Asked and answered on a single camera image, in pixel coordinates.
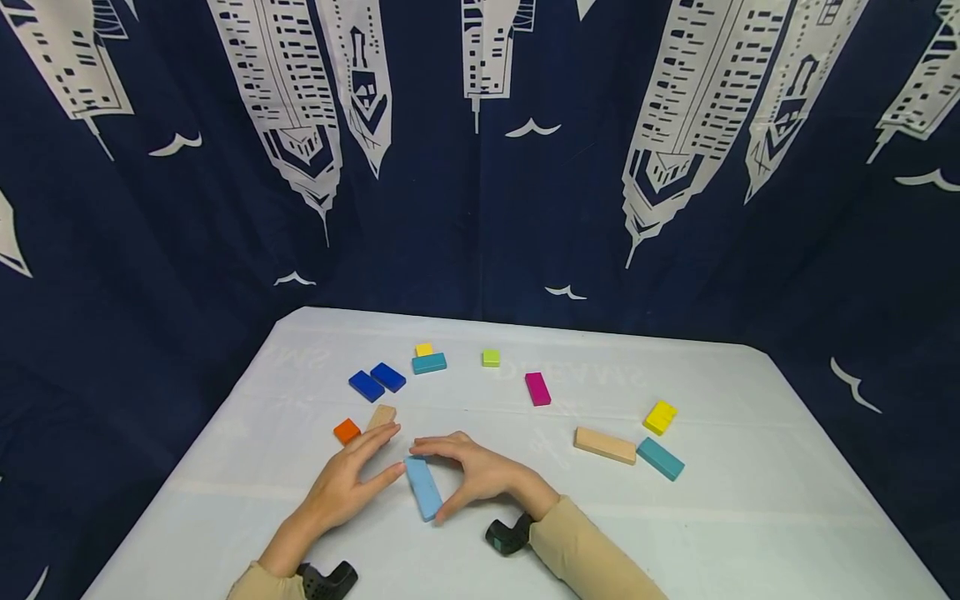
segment skyscraper print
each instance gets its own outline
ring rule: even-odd
[[[580,14],[580,20],[584,20],[587,12],[593,7],[596,0],[577,0],[577,13]]]
[[[960,93],[960,1],[942,0],[936,10],[940,27],[917,61],[900,94],[876,128],[880,135],[867,164],[874,161],[894,133],[927,140],[957,104]]]
[[[536,0],[461,0],[464,98],[480,133],[480,101],[510,98],[514,35],[534,31]]]
[[[325,231],[340,183],[340,131],[307,0],[207,2],[270,162]]]
[[[744,203],[780,166],[830,70],[869,0],[809,0],[797,4],[770,81],[750,124]]]
[[[759,92],[789,0],[674,0],[623,171],[637,245],[704,191]]]
[[[347,125],[379,177],[394,111],[379,0],[317,0],[317,8]]]
[[[10,267],[21,275],[32,277],[27,261],[20,253],[16,243],[16,229],[13,227],[13,207],[7,202],[3,190],[0,190],[0,265]]]
[[[125,0],[127,6],[130,8],[130,12],[133,15],[133,18],[139,20],[140,17],[136,13],[136,5],[133,3],[133,0]]]
[[[110,0],[68,8],[63,0],[0,0],[0,12],[66,115],[84,121],[113,160],[94,119],[133,108],[107,51],[106,40],[127,39]]]

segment left hand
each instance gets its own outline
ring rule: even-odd
[[[403,463],[383,469],[367,482],[360,481],[360,470],[399,430],[396,423],[380,425],[334,454],[303,502],[276,530],[260,556],[260,566],[277,577],[291,577],[317,538],[354,518],[394,483],[405,470]]]

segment curtain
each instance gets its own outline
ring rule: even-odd
[[[303,305],[766,351],[960,593],[952,0],[0,12],[13,598],[83,592]]]

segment pink block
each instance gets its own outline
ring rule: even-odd
[[[550,403],[550,393],[543,381],[543,373],[528,372],[523,378],[527,381],[527,389],[530,390],[530,399],[534,401],[534,406],[546,406]]]

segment blue block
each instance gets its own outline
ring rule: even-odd
[[[375,402],[377,398],[383,396],[383,386],[373,381],[373,377],[362,371],[358,371],[356,375],[350,378],[349,382],[351,388],[362,394],[370,402]]]
[[[376,367],[373,367],[370,370],[370,375],[372,375],[374,379],[382,383],[383,387],[387,388],[394,394],[396,394],[399,391],[399,389],[403,387],[403,384],[407,382],[406,377],[394,371],[390,367],[387,367],[383,363],[380,363]]]
[[[414,359],[414,375],[446,369],[446,357],[442,352],[427,354]]]
[[[636,453],[640,458],[650,463],[653,468],[663,473],[663,476],[670,481],[676,481],[680,472],[684,470],[684,463],[673,454],[666,451],[666,448],[657,444],[653,438],[647,438],[636,447]]]
[[[432,521],[444,502],[440,499],[440,493],[437,492],[437,484],[433,483],[430,468],[421,456],[408,456],[403,459],[403,463],[407,466],[410,487],[414,489],[414,496],[417,497],[420,516],[425,521]]]

